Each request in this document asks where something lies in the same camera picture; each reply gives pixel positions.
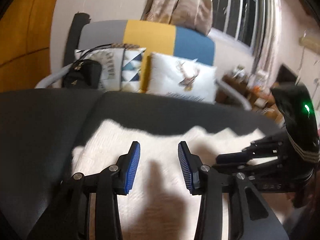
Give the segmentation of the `person's right hand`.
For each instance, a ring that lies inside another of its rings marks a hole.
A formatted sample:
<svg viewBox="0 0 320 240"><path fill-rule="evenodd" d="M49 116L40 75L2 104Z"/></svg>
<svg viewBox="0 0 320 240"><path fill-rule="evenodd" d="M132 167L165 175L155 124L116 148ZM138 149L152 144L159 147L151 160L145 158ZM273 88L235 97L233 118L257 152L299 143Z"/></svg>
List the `person's right hand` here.
<svg viewBox="0 0 320 240"><path fill-rule="evenodd" d="M288 192L288 193L285 193L285 196L286 196L287 200L290 201L292 203L292 205L294 205L295 200L296 200L296 193L295 192Z"/></svg>

